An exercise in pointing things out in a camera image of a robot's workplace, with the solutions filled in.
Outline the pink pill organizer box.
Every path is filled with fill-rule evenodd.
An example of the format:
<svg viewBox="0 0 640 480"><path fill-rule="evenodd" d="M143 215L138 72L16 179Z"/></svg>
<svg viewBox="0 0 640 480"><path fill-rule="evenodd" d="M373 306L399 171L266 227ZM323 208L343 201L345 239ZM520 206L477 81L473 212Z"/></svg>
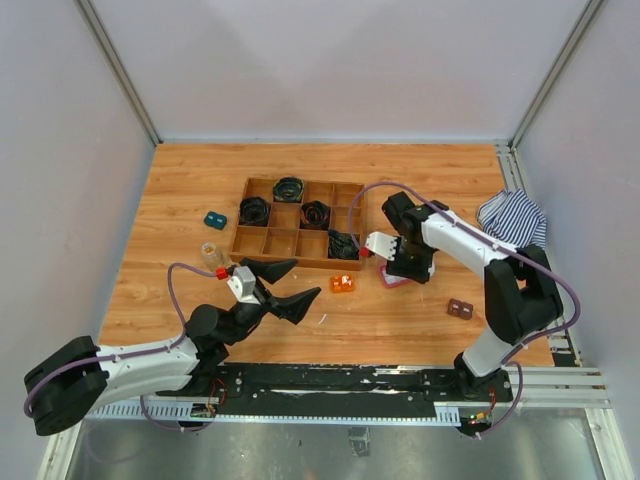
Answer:
<svg viewBox="0 0 640 480"><path fill-rule="evenodd" d="M389 274L384 265L378 267L378 273L385 288L396 288L412 282L409 278Z"/></svg>

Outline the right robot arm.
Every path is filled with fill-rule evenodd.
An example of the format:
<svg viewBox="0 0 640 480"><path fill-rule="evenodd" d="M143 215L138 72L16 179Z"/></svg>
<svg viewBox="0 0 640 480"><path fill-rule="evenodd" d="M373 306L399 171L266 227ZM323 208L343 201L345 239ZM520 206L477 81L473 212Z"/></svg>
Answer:
<svg viewBox="0 0 640 480"><path fill-rule="evenodd" d="M416 205L404 192L388 197L382 211L397 232L376 251L387 260L388 274L425 284L434 273L435 253L442 251L483 281L487 327L457 355L445 386L463 399L477 399L516 345L563 314L546 253L535 244L519 248L501 242L446 205Z"/></svg>

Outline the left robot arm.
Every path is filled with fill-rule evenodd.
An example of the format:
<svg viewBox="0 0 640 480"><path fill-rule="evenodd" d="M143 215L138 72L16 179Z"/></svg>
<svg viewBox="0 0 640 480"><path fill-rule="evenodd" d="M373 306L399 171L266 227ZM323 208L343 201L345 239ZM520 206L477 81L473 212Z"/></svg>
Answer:
<svg viewBox="0 0 640 480"><path fill-rule="evenodd" d="M202 304L190 315L179 311L181 331L169 339L129 346L98 345L89 335L70 340L25 375L25 416L33 421L37 435L45 437L121 400L156 393L207 393L229 347L247 339L266 315L294 325L304 319L320 288L289 297L269 290L297 264L295 258L244 258L229 267L202 271L202 276L225 282L235 302L228 309Z"/></svg>

